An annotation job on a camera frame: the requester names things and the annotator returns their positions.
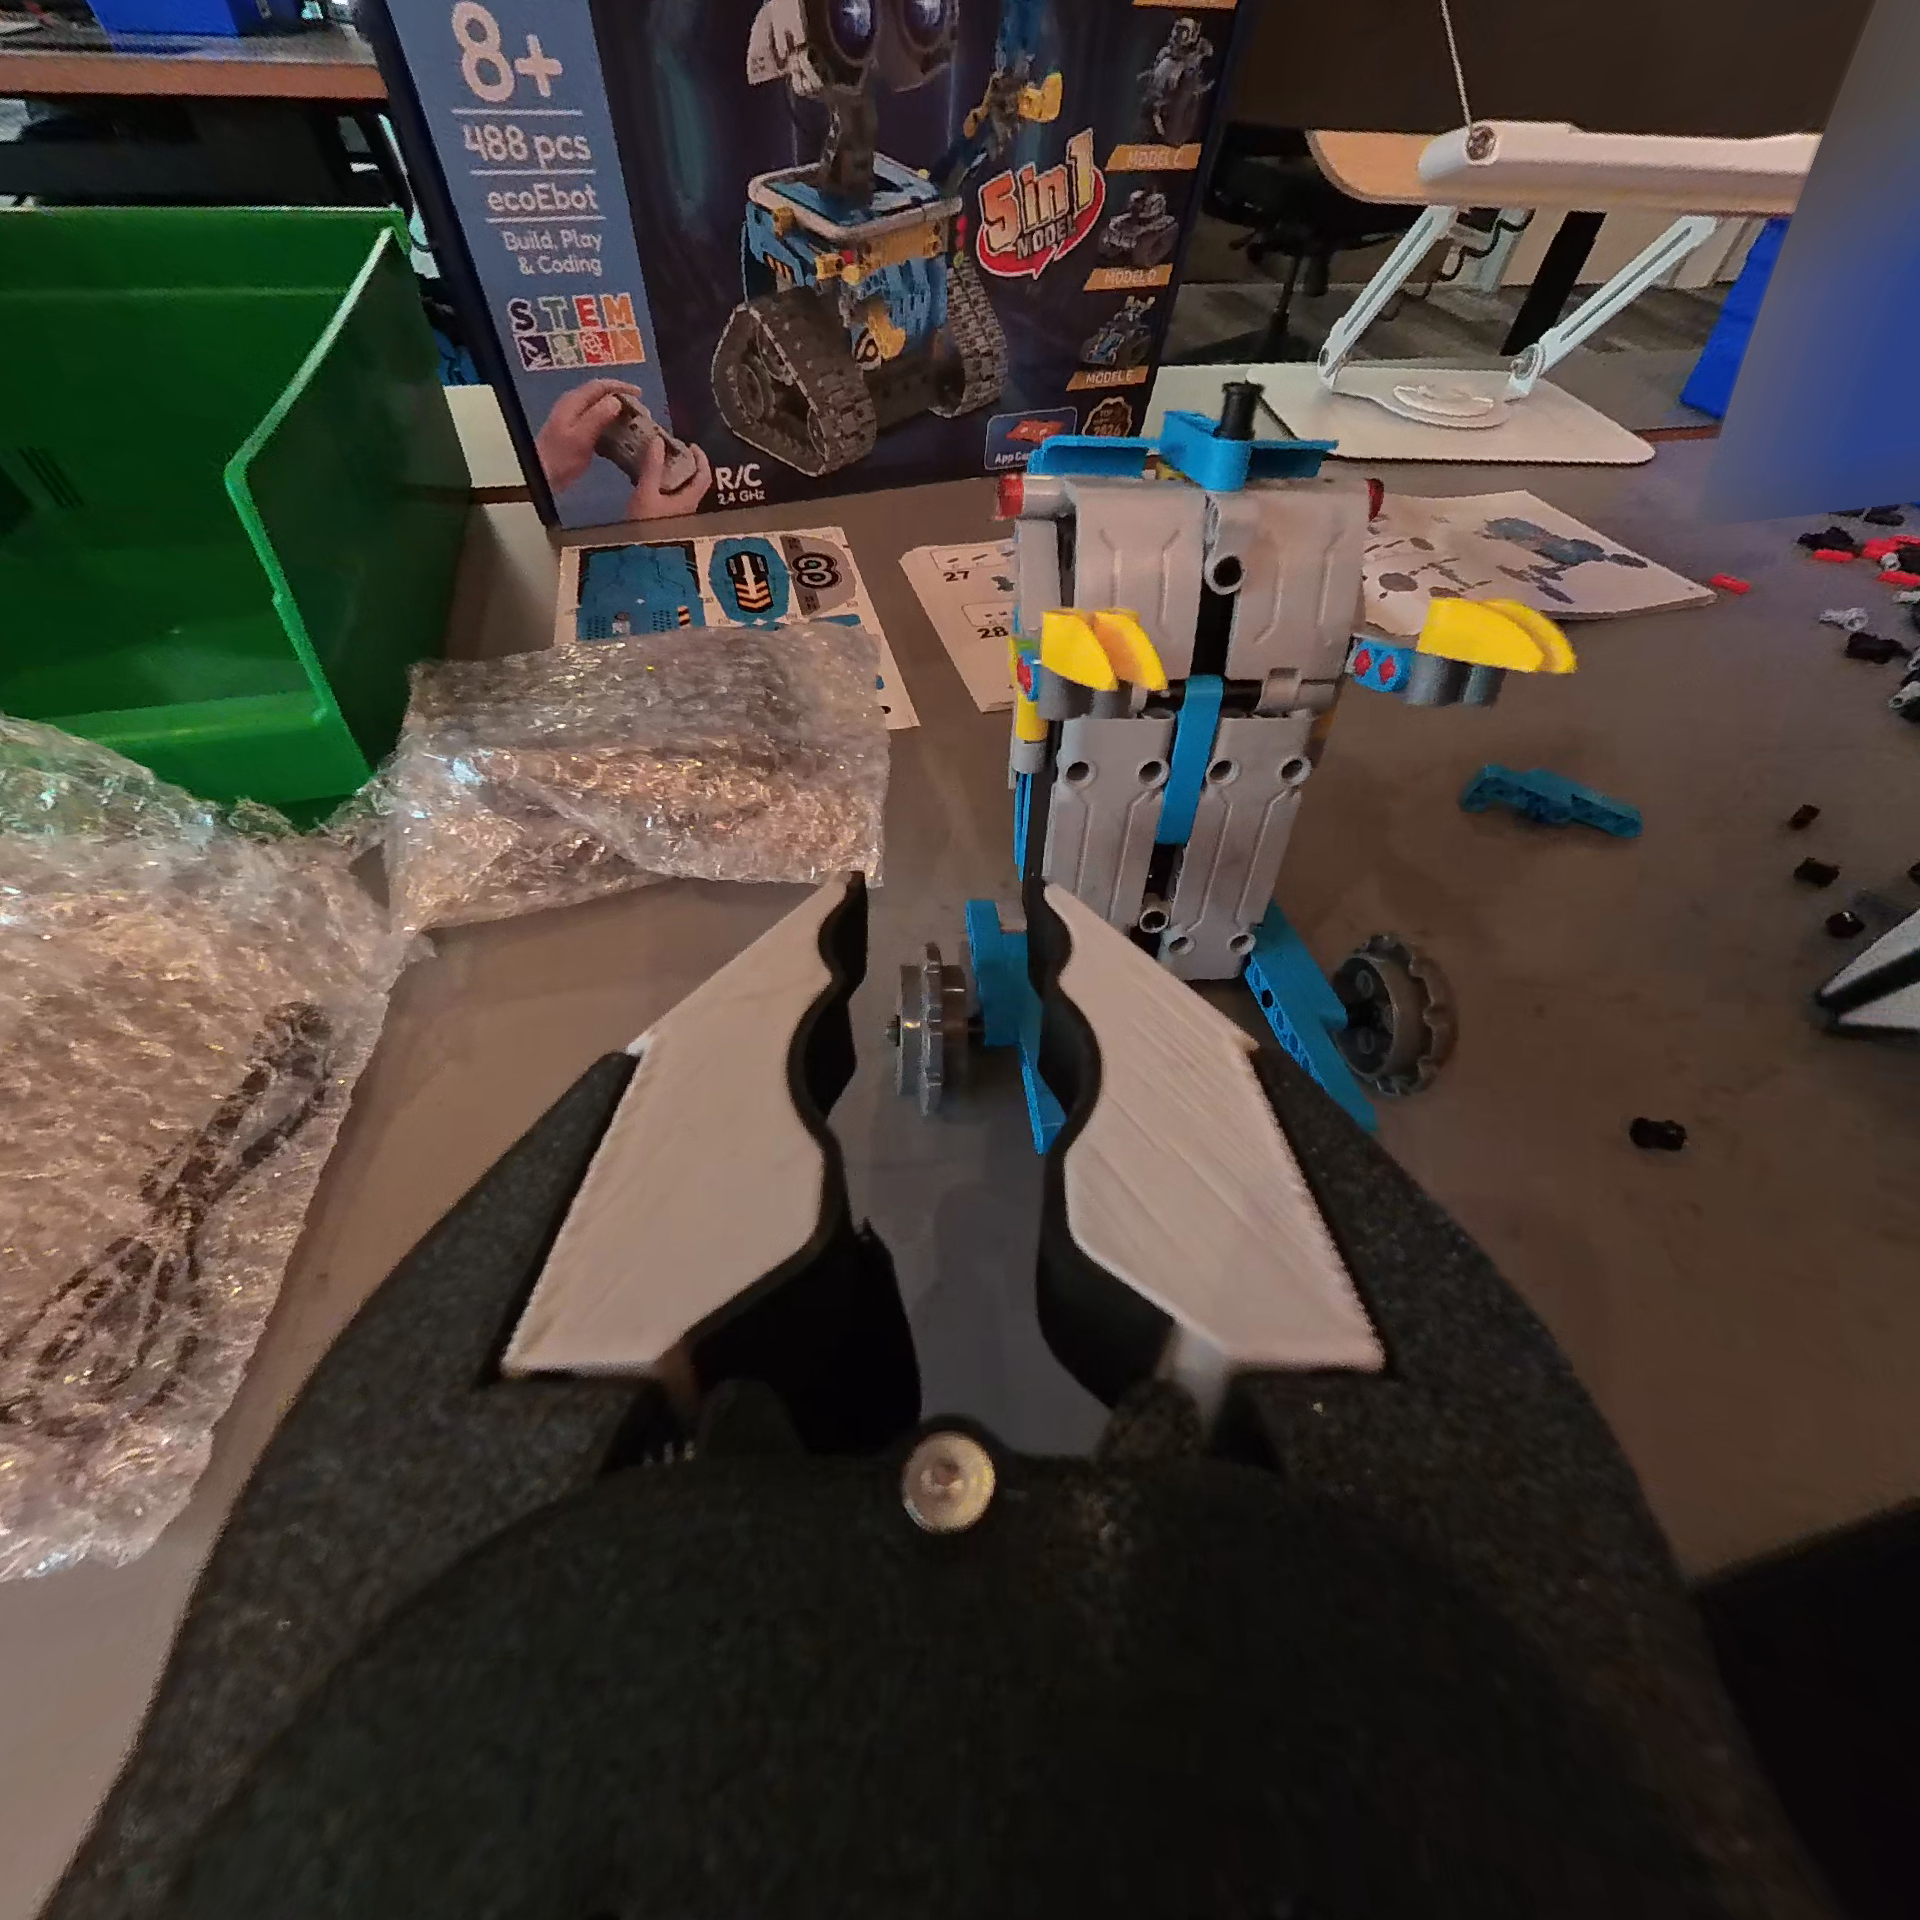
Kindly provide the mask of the large bubble wrap bag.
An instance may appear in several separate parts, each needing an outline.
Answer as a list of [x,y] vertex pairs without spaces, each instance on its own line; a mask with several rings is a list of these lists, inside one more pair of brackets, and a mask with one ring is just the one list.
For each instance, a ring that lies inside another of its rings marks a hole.
[[404,961],[349,843],[3,716],[3,1581],[193,1498]]

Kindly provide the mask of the green bin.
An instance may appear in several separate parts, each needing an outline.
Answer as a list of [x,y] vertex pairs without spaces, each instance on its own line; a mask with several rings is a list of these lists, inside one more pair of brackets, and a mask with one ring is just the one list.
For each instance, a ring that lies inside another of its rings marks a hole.
[[468,499],[394,212],[3,212],[3,714],[312,824],[440,653]]

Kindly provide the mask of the blue sticker sheet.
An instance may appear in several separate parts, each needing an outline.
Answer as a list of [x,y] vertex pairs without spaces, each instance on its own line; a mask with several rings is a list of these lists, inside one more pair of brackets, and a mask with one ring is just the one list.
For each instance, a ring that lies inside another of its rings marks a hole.
[[886,727],[922,722],[840,525],[617,538],[560,557],[555,643],[808,621],[874,633]]

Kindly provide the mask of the grey desk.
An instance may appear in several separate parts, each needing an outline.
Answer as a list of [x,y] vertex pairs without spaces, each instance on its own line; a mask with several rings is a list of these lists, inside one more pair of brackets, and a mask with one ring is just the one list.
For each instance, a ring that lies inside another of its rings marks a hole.
[[[1454,1062],[1382,1142],[1490,1251],[1572,1357],[1691,1577],[1917,1498],[1917,1050],[1827,1034],[1812,988],[1853,892],[1913,900],[1917,730],[1819,612],[1843,578],[1795,534],[1703,519],[1718,439],[1526,488],[1691,578],[1752,592],[1573,633],[1578,677],[1495,708],[1344,699],[1283,908],[1324,965],[1366,933],[1457,993]],[[1490,761],[1630,803],[1641,839],[1462,811]],[[1788,814],[1819,803],[1807,830]],[[1830,889],[1789,880],[1804,857]],[[35,1916],[89,1832],[235,1490],[362,1298],[604,1050],[796,900],[667,881],[432,940],[394,991],[277,1311],[191,1503],[142,1558],[3,1583],[3,1916]],[[1677,1154],[1630,1116],[1688,1127]]]

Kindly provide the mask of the white board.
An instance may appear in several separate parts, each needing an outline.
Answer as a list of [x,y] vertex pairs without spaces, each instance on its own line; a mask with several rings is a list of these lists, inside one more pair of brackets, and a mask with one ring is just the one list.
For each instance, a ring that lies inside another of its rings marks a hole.
[[1508,395],[1508,368],[1359,360],[1333,383],[1310,365],[1248,371],[1297,442],[1348,462],[1644,465],[1654,446],[1562,388]]

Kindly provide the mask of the dark board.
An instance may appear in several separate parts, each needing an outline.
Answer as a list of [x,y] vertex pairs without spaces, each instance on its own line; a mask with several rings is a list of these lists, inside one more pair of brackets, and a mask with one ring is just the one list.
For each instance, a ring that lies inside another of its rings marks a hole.
[[1473,117],[1597,134],[1823,130],[1874,4],[1243,4],[1228,117],[1444,134]]

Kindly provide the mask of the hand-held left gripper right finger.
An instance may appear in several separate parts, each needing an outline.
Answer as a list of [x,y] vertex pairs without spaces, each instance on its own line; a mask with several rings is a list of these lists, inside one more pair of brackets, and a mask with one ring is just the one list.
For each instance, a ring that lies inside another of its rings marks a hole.
[[1025,908],[1037,1078],[1064,1114],[1037,1229],[1055,1357],[1102,1406],[1164,1381],[1202,1422],[1255,1374],[1382,1374],[1259,1044],[1058,881]]

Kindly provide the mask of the blue bin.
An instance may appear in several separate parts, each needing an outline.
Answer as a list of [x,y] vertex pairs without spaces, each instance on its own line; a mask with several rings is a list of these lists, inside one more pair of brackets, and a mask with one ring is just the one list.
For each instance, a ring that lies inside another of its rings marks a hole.
[[1679,404],[1703,412],[1711,419],[1724,419],[1732,398],[1732,388],[1743,371],[1746,346],[1752,339],[1752,327],[1766,303],[1766,287],[1770,282],[1770,267],[1782,255],[1788,223],[1766,223],[1758,238],[1752,241],[1743,269],[1728,293],[1715,332],[1701,346],[1699,360],[1679,392]]

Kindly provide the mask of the small bubble wrap bag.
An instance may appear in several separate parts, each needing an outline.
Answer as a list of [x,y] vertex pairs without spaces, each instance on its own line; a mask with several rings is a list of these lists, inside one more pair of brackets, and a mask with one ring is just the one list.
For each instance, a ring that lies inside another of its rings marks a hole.
[[883,880],[888,730],[861,626],[672,630],[413,668],[369,789],[413,931],[651,881]]

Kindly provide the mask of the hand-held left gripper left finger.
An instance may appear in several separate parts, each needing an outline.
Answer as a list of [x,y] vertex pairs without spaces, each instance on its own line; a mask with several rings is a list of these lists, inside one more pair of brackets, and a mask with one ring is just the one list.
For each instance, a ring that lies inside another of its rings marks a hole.
[[903,1285],[829,1127],[867,955],[867,880],[831,876],[628,1044],[503,1377],[641,1381],[680,1416],[745,1381],[819,1452],[922,1426]]

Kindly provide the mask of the blue beam with holes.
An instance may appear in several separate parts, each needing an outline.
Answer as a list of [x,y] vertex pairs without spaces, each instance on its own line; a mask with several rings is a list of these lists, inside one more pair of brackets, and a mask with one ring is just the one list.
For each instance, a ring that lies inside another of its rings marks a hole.
[[1543,767],[1519,770],[1500,761],[1483,764],[1465,781],[1457,803],[1462,811],[1506,809],[1532,824],[1582,824],[1621,842],[1641,839],[1644,830],[1644,814],[1630,803]]

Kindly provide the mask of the white stand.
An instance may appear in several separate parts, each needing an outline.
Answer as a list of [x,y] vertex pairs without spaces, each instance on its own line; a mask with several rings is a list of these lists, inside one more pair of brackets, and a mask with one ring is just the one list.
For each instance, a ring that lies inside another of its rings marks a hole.
[[1422,208],[1329,324],[1324,392],[1422,425],[1492,429],[1603,350],[1644,294],[1703,287],[1743,223],[1666,212]]

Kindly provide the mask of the blue toy robot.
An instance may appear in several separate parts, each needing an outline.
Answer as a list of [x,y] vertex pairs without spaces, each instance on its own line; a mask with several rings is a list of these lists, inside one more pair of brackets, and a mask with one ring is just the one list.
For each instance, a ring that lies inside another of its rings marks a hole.
[[1366,1129],[1454,1044],[1437,975],[1373,940],[1336,980],[1275,905],[1319,733],[1346,684],[1492,705],[1568,677],[1568,633],[1518,598],[1441,596],[1408,642],[1368,627],[1373,496],[1329,442],[1259,439],[1258,379],[1157,434],[1055,434],[996,480],[1013,535],[1017,871],[1055,881],[1190,988],[1237,983]]

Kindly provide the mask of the pile of small building pieces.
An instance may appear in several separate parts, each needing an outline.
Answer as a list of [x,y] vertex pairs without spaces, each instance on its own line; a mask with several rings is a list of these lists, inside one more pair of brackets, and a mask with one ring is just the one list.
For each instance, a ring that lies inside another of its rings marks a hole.
[[1917,505],[1837,514],[1795,534],[1795,550],[1843,578],[1819,626],[1837,633],[1843,661],[1889,672],[1885,708],[1917,727]]

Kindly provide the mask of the wooden shelf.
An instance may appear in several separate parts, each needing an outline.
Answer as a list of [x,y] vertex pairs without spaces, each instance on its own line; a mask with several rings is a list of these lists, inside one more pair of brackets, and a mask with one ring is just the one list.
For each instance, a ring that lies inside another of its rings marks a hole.
[[372,48],[344,29],[3,50],[3,200],[401,205]]

